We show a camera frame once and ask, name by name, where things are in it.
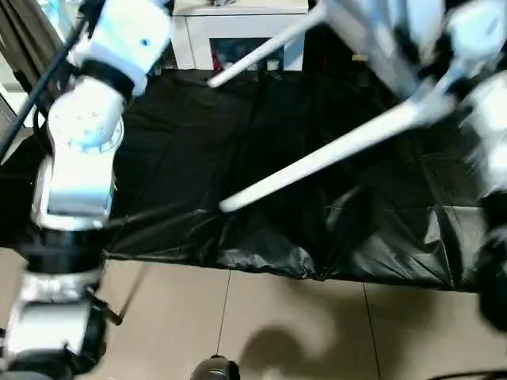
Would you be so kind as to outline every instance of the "white rod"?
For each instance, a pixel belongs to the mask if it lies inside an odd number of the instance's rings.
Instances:
[[[412,128],[418,116],[417,105],[412,101],[405,101],[264,180],[223,200],[220,202],[220,209],[232,212],[247,206],[320,169]]]
[[[288,41],[297,37],[299,34],[306,32],[308,29],[311,29],[314,26],[324,22],[326,20],[326,10],[323,3],[324,2],[322,2],[322,5],[318,4],[299,23],[288,26],[282,32],[273,38],[270,38],[257,49],[241,58],[234,65],[211,78],[208,81],[208,85],[212,88],[223,85],[225,82],[228,82],[236,75],[252,66],[254,63],[259,62],[261,59],[267,57],[277,49],[283,47]]]

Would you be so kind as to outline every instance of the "black tarp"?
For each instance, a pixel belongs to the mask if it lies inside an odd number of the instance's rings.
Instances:
[[[393,105],[357,77],[247,73],[209,89],[167,71],[124,117],[108,255],[293,278],[474,291],[483,233],[459,118],[411,131],[223,215],[217,203]],[[0,240],[28,220],[42,157],[26,140],[0,170]]]

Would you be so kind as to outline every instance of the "curtain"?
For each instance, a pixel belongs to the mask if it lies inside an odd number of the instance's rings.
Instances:
[[[25,91],[35,86],[61,45],[36,0],[0,0],[0,53]],[[48,107],[57,93],[50,84],[40,103]]]

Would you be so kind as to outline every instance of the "tiled floor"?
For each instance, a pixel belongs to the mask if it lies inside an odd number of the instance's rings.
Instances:
[[[3,324],[20,265],[0,252]],[[129,307],[90,380],[189,379],[217,350],[245,380],[424,380],[507,367],[507,339],[482,323],[472,294],[133,262],[109,263],[101,294]]]

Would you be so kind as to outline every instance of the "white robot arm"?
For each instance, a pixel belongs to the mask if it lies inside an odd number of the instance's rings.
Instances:
[[[39,170],[34,246],[23,252],[28,265],[3,347],[9,378],[73,378],[102,355],[108,309],[93,293],[101,280],[112,163],[124,135],[121,115],[144,92],[172,28],[160,1],[96,3],[101,9],[93,34],[83,33],[68,57],[78,69],[72,88],[48,114],[52,154]]]

